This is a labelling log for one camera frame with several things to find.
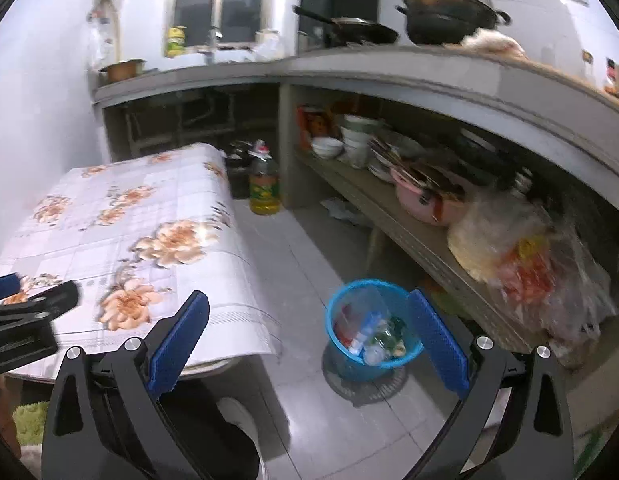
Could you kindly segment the green plastic drink bottle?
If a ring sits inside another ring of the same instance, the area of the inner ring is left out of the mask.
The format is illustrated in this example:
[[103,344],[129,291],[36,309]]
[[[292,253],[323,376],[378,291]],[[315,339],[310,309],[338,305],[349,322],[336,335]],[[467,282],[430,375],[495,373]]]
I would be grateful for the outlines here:
[[382,318],[364,345],[363,360],[369,366],[396,360],[406,355],[403,333],[406,323],[398,316]]

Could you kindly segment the blue white toothpaste box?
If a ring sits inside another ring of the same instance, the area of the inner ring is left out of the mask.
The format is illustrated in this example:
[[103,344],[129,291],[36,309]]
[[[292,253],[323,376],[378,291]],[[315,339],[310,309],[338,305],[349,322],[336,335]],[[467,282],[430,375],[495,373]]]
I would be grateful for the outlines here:
[[351,345],[347,348],[352,356],[360,356],[364,348],[370,346],[370,341],[383,320],[384,316],[381,312],[372,311],[366,314]]

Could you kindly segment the red tin can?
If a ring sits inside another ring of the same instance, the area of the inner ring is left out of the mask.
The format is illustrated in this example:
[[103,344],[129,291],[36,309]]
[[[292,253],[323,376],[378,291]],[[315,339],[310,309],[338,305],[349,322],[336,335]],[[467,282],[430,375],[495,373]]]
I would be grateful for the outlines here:
[[341,311],[333,323],[333,331],[338,341],[349,348],[358,330],[358,315],[351,304],[341,307]]

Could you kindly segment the concrete kitchen counter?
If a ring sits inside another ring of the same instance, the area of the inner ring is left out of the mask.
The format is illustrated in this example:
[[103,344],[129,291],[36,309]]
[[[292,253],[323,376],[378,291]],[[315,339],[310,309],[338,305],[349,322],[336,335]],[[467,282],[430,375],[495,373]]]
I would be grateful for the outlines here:
[[360,47],[272,62],[191,66],[107,84],[102,108],[236,84],[297,84],[409,104],[548,159],[619,211],[619,100],[544,64],[462,48]]

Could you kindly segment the green white towel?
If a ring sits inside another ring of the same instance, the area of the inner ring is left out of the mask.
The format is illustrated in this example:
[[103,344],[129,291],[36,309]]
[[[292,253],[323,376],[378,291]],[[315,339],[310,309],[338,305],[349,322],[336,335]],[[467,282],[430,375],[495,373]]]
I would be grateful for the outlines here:
[[21,446],[42,445],[49,402],[40,401],[18,406],[13,413],[16,436]]

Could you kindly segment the floral tablecloth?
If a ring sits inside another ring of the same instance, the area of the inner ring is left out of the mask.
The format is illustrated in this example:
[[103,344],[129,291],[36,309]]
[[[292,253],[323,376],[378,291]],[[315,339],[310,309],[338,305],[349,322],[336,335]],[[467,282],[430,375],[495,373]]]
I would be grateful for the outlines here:
[[236,223],[224,155],[208,144],[70,170],[4,246],[0,276],[12,273],[22,299],[78,285],[78,305],[53,323],[61,350],[115,350],[196,291],[210,319],[187,374],[282,347]]

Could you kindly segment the yellow plastic bag of food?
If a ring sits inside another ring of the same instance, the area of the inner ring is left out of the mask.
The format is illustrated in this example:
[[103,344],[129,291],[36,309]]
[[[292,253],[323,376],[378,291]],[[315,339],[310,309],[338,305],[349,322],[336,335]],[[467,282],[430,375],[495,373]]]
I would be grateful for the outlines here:
[[487,287],[507,318],[549,336],[560,356],[590,346],[619,314],[611,278],[569,217],[511,193],[477,195],[453,223],[447,245],[459,266]]

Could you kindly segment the pink plastic basin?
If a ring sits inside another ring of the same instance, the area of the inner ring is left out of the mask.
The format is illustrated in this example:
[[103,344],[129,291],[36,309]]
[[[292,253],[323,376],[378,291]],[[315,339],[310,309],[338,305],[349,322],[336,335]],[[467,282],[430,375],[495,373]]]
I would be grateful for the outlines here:
[[465,215],[477,187],[450,171],[443,170],[442,174],[449,182],[447,190],[417,185],[396,166],[390,170],[399,205],[413,218],[446,228]]

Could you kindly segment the cooking oil bottle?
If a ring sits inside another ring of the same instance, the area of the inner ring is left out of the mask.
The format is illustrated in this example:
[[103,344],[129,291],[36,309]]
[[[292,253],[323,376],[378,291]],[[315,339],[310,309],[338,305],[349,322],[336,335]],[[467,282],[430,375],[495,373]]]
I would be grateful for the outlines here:
[[250,208],[254,214],[270,216],[280,210],[279,168],[264,140],[257,140],[250,151]]

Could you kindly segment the copper basin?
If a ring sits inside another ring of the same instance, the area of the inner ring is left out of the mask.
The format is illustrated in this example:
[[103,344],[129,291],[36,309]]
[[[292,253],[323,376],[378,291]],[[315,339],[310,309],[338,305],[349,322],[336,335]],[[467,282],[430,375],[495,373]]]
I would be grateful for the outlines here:
[[146,64],[145,60],[134,58],[106,66],[102,68],[101,73],[104,73],[109,84],[114,84],[114,82],[138,77],[144,71],[144,64]]

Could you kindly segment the lower shelf board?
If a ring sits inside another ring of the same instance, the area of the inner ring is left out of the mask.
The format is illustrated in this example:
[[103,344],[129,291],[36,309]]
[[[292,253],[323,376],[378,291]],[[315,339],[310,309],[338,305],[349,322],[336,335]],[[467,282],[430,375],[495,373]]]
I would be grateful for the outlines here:
[[[392,185],[367,170],[356,170],[337,160],[323,160],[297,148],[293,154],[401,246],[501,347],[529,352],[545,341],[492,304],[487,288],[470,278],[451,255],[446,232],[407,214]],[[567,390],[569,399],[576,403],[599,399],[606,408],[619,404],[619,316],[603,324],[596,351],[571,374]]]

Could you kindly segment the stack of white bowls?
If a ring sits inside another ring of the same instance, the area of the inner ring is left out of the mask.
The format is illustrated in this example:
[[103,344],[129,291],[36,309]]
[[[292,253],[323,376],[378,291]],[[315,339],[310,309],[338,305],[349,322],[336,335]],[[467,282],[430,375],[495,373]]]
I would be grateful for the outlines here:
[[345,158],[354,169],[367,166],[372,136],[379,133],[387,124],[383,120],[356,115],[343,115],[340,122],[344,143]]

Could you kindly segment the black frying pan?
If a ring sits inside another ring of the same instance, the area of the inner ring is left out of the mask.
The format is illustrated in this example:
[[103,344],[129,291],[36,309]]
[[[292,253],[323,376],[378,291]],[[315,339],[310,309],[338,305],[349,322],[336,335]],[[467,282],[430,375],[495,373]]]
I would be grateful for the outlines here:
[[346,47],[349,44],[395,44],[398,32],[377,22],[363,18],[326,18],[300,6],[293,6],[296,15],[310,18],[331,28],[329,46]]

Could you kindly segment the black microwave oven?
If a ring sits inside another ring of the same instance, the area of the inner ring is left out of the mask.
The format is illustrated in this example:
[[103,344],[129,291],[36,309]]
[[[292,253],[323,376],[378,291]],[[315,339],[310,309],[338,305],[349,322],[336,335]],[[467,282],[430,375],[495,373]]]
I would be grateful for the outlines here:
[[[378,19],[379,0],[300,0],[297,5],[324,18],[361,18],[369,22]],[[337,37],[338,27],[323,22],[298,17],[298,41],[302,52],[324,48],[344,47],[360,44],[360,36],[349,36],[345,40]]]

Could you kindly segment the black pot with lid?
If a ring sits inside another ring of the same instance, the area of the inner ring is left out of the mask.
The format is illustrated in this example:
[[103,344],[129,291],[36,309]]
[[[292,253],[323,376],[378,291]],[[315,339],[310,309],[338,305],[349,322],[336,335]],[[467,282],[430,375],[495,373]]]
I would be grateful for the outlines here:
[[406,18],[413,44],[459,44],[478,28],[511,24],[510,15],[496,10],[492,0],[402,0],[395,9]]

